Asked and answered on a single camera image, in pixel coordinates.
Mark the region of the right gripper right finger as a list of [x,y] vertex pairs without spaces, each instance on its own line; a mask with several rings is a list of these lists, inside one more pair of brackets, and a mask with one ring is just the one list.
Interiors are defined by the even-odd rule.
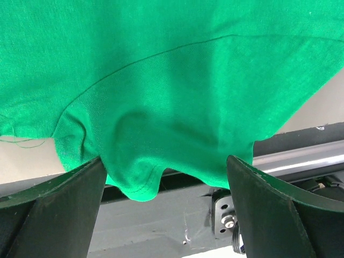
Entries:
[[236,156],[227,175],[247,257],[343,257],[343,183],[293,185]]

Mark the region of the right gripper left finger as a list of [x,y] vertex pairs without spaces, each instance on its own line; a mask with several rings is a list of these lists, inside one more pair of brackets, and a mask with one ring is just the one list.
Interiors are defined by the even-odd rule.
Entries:
[[106,177],[95,158],[1,197],[1,257],[87,257]]

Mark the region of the green t shirt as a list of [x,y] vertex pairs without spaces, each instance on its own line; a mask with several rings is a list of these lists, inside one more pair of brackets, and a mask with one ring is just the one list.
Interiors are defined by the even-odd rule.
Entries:
[[228,188],[342,68],[343,1],[1,1],[1,135],[140,202],[167,168]]

